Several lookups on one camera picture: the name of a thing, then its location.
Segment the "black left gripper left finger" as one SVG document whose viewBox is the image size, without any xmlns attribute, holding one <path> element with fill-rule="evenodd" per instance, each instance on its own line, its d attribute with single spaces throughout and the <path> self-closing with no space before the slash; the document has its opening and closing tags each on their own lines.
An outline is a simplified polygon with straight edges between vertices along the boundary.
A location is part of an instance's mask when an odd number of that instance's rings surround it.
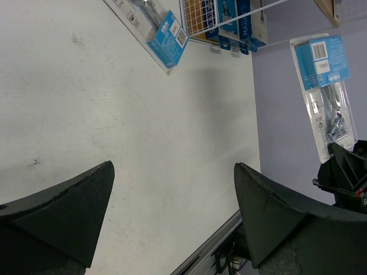
<svg viewBox="0 0 367 275">
<path fill-rule="evenodd" d="M 109 160 L 1 205 L 1 274 L 85 274 L 114 184 Z"/>
</svg>

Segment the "Harry's box white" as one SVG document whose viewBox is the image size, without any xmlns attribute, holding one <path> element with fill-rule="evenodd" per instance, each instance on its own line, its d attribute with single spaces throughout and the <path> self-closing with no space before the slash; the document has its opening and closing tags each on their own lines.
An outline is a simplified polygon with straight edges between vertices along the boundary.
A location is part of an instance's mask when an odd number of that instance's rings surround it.
<svg viewBox="0 0 367 275">
<path fill-rule="evenodd" d="M 262 0 L 237 1 L 237 14 L 243 15 L 263 7 Z M 265 10 L 238 19 L 240 41 L 252 52 L 268 44 L 267 15 Z"/>
</svg>

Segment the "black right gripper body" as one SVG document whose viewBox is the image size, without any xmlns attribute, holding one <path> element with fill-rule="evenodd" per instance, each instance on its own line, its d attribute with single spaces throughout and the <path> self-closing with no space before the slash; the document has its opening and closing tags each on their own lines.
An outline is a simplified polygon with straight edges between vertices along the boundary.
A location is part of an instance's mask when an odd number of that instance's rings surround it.
<svg viewBox="0 0 367 275">
<path fill-rule="evenodd" d="M 347 150 L 329 144 L 332 157 L 320 165 L 313 185 L 332 193 L 337 206 L 366 205 L 366 141 L 359 140 Z"/>
</svg>

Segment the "grey blue Harry's box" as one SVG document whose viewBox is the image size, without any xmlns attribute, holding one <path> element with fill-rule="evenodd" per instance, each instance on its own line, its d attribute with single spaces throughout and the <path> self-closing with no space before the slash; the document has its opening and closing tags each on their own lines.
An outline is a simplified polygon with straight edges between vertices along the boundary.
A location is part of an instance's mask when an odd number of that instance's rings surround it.
<svg viewBox="0 0 367 275">
<path fill-rule="evenodd" d="M 220 48 L 231 50 L 239 48 L 238 21 L 236 1 L 203 1 L 205 37 L 216 42 Z"/>
</svg>

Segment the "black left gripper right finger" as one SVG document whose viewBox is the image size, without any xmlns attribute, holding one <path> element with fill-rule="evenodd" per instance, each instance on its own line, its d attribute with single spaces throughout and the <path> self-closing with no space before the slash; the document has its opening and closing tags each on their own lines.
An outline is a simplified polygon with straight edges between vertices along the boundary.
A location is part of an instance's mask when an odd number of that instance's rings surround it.
<svg viewBox="0 0 367 275">
<path fill-rule="evenodd" d="M 316 201 L 244 163 L 234 183 L 260 274 L 365 274 L 366 215 Z"/>
</svg>

